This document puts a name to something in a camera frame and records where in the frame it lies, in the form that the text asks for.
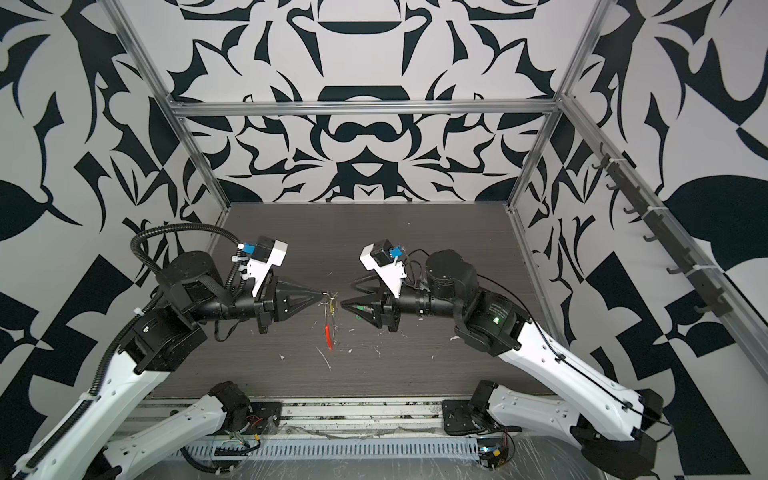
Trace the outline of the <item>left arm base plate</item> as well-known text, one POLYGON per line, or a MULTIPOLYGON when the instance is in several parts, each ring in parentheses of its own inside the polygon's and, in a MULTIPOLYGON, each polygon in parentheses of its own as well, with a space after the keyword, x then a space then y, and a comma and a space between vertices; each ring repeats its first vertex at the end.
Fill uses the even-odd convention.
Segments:
POLYGON ((252 402, 244 419, 235 424, 236 431, 244 436, 273 434, 281 425, 282 408, 280 401, 252 402))

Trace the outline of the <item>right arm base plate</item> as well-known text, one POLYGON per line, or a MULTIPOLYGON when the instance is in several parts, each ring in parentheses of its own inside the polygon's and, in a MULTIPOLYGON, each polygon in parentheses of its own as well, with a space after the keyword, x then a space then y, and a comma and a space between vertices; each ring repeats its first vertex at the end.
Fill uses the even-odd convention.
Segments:
POLYGON ((473 407, 470 400, 443 400, 441 409, 443 430, 449 436, 523 431, 519 426, 502 426, 493 420, 489 414, 473 407))

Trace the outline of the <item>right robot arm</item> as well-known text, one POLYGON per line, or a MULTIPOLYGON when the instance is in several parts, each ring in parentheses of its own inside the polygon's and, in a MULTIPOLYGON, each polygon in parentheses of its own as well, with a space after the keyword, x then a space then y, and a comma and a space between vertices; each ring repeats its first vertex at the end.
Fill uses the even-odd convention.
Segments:
POLYGON ((406 269, 407 253, 387 240, 360 254, 367 274, 355 280, 356 298, 343 309, 377 329, 395 332, 404 314, 448 318, 467 346, 512 365, 553 392, 543 398, 494 381, 481 381, 455 414, 444 413, 454 436, 531 431, 579 449, 593 466, 617 479, 650 475, 663 399, 633 390, 598 372, 559 344, 520 301, 480 285, 480 274, 454 250, 427 257, 419 276, 406 269))

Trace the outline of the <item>red capped key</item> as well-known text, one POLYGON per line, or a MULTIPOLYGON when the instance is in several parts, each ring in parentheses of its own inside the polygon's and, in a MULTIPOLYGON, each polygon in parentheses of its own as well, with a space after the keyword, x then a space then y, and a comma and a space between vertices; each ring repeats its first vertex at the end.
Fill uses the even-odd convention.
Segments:
POLYGON ((325 332, 325 339, 326 339, 327 348, 329 350, 333 350, 334 346, 335 346, 334 328, 330 324, 326 324, 325 328, 324 328, 324 332, 325 332))

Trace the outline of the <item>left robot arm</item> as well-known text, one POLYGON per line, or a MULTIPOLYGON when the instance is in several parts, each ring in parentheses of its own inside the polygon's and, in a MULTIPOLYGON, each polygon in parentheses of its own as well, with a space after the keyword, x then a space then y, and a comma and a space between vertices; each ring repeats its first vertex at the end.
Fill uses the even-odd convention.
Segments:
POLYGON ((323 296, 276 276, 255 295, 233 293, 202 251, 182 254, 156 277, 158 295, 110 344, 91 388, 67 417, 17 460, 12 478, 133 479, 203 436, 249 429, 251 402, 225 381, 156 425, 112 439, 135 407, 206 341, 203 323, 254 320, 265 334, 323 296))

